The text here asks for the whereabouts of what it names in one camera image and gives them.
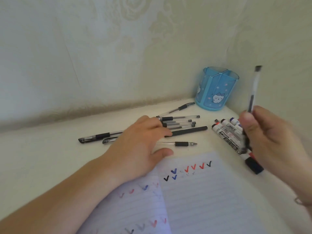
bracelet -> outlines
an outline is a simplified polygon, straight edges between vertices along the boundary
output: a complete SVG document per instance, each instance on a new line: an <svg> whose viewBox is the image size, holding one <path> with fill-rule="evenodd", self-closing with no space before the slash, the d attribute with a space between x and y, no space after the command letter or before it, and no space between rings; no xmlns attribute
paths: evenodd
<svg viewBox="0 0 312 234"><path fill-rule="evenodd" d="M298 197L294 199L294 202L295 202L296 204L298 204L298 205L302 205L302 206L305 206L305 207L310 207L310 206L312 206L312 203L302 203L302 202L299 200Z"/></svg>

white table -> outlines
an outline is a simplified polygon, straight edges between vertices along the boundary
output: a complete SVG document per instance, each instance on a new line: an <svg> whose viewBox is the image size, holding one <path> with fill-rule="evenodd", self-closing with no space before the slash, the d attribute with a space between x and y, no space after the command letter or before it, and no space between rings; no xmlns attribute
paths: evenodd
<svg viewBox="0 0 312 234"><path fill-rule="evenodd" d="M124 130L144 114L152 117L191 101L193 99L109 112L0 134L0 219L108 148L101 141L80 144L79 137ZM171 146L175 156L217 151L269 233L311 233L309 216L303 207L294 203L294 193L267 171L254 175L236 152L211 130L215 119L237 117L233 111L224 107L211 112L194 105L172 114L179 115L200 115L196 126L206 125L208 130L164 139L198 143L187 148Z"/></svg>

notebook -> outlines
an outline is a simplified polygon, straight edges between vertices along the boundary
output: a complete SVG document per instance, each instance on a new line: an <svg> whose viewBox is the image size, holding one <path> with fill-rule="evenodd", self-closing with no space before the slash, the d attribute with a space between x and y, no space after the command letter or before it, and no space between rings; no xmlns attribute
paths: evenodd
<svg viewBox="0 0 312 234"><path fill-rule="evenodd" d="M266 233L216 153L164 159L111 192L77 234Z"/></svg>

white cartoon cat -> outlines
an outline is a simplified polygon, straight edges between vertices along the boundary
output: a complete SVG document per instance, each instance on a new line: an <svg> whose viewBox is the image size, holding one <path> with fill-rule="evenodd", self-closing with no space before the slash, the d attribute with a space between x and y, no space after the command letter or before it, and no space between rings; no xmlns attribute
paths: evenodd
<svg viewBox="0 0 312 234"><path fill-rule="evenodd" d="M213 103L218 104L224 99L224 94L217 93L213 96Z"/></svg>

pen holder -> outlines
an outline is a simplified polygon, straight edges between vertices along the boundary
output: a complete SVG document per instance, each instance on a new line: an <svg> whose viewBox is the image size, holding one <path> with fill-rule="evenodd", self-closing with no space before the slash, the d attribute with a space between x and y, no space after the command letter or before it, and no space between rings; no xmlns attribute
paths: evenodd
<svg viewBox="0 0 312 234"><path fill-rule="evenodd" d="M217 111L224 107L239 76L221 67L207 67L205 76L199 83L195 102L201 108Z"/></svg>

